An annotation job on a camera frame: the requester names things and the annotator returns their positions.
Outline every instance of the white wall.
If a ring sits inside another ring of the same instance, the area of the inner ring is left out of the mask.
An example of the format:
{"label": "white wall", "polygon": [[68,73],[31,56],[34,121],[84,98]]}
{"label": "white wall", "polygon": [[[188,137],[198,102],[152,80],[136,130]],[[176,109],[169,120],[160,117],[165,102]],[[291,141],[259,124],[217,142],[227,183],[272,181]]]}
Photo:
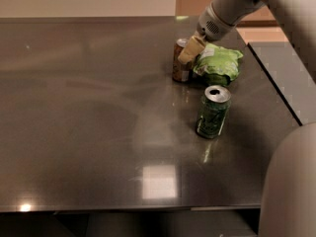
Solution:
{"label": "white wall", "polygon": [[176,0],[0,0],[3,17],[174,16]]}

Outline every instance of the crumpled green bag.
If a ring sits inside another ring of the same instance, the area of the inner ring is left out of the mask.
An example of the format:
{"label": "crumpled green bag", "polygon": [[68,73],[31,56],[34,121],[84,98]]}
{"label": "crumpled green bag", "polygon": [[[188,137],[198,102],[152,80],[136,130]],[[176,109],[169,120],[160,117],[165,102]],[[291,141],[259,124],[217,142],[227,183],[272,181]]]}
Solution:
{"label": "crumpled green bag", "polygon": [[238,77],[239,59],[243,56],[239,50],[208,43],[197,56],[193,70],[208,85],[228,86]]}

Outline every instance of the can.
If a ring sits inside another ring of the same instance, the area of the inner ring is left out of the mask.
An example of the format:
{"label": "can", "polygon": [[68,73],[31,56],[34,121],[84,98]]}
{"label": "can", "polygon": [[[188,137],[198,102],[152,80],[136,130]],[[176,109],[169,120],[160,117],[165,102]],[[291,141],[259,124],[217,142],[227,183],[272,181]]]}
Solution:
{"label": "can", "polygon": [[220,135],[230,108],[231,94],[219,85],[209,86],[201,97],[197,115],[197,134],[205,138]]}
{"label": "can", "polygon": [[177,82],[184,83],[190,80],[192,63],[182,64],[178,60],[181,51],[186,47],[188,42],[189,39],[178,39],[175,43],[172,78]]}

